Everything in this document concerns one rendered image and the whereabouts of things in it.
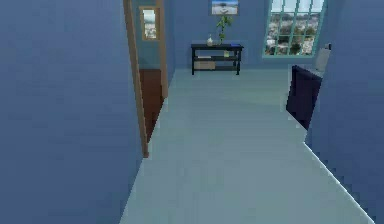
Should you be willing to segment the beige box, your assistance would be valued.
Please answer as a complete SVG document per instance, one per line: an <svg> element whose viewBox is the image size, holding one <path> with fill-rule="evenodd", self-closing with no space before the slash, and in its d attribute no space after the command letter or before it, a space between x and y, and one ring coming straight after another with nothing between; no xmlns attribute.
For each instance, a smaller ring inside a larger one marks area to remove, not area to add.
<svg viewBox="0 0 384 224"><path fill-rule="evenodd" d="M214 61L195 61L194 69L195 70L214 70L216 64Z"/></svg>

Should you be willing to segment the black console table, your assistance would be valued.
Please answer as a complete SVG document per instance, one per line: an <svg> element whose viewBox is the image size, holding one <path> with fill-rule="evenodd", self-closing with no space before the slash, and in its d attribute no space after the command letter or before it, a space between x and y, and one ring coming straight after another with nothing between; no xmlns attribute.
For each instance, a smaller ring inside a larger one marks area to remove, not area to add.
<svg viewBox="0 0 384 224"><path fill-rule="evenodd" d="M194 75L196 71L234 71L236 75L240 74L242 50L244 47L231 47L230 44L219 44L213 46L207 46L207 44L192 44L191 45L191 74ZM232 52L229 57L224 55L209 55L199 56L196 54L197 51L219 51ZM214 61L216 68L214 70L195 70L195 61Z"/></svg>

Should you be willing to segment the green house plant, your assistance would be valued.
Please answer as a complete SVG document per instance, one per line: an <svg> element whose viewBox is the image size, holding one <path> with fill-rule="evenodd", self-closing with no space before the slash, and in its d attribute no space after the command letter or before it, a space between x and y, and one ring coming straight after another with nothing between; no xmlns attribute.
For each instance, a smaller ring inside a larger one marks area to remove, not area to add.
<svg viewBox="0 0 384 224"><path fill-rule="evenodd" d="M222 15L216 27L219 29L219 43L222 44L225 39L225 28L231 26L233 18L229 15Z"/></svg>

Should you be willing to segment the wooden framed picture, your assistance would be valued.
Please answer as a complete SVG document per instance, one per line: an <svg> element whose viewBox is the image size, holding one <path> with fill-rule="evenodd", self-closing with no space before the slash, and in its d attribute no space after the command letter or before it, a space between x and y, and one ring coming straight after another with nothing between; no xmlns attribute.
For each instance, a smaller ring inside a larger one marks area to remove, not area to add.
<svg viewBox="0 0 384 224"><path fill-rule="evenodd" d="M142 39L158 41L160 39L160 9L155 6L140 6Z"/></svg>

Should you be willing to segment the framed landscape picture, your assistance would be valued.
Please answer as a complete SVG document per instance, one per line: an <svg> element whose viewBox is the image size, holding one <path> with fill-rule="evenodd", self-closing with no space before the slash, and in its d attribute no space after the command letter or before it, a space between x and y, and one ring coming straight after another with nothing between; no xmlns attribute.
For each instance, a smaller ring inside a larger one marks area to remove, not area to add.
<svg viewBox="0 0 384 224"><path fill-rule="evenodd" d="M212 15L237 15L239 0L211 0Z"/></svg>

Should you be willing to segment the dark navy cabinet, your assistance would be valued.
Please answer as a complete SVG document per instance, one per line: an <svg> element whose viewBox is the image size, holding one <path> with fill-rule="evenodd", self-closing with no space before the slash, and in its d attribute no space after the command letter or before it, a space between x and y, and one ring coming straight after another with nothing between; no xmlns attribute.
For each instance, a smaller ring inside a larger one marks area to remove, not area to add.
<svg viewBox="0 0 384 224"><path fill-rule="evenodd" d="M308 129L316 105L322 78L298 65L292 66L292 80L286 110Z"/></svg>

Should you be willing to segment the teal framed window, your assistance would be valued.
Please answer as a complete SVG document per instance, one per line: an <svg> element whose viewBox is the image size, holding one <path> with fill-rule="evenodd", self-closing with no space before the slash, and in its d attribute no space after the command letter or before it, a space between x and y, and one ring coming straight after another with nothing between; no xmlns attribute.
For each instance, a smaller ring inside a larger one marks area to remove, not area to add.
<svg viewBox="0 0 384 224"><path fill-rule="evenodd" d="M316 52L327 0L269 0L266 58L309 58Z"/></svg>

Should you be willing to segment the wooden door frame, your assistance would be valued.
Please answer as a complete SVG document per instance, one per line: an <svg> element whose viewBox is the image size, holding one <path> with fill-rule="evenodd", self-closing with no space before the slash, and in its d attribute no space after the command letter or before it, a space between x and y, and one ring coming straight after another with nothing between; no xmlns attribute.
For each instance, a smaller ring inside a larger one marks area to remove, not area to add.
<svg viewBox="0 0 384 224"><path fill-rule="evenodd" d="M155 6L160 9L158 41L142 39L140 6ZM123 7L142 155L148 158L149 143L154 136L164 100L168 97L164 0L123 0Z"/></svg>

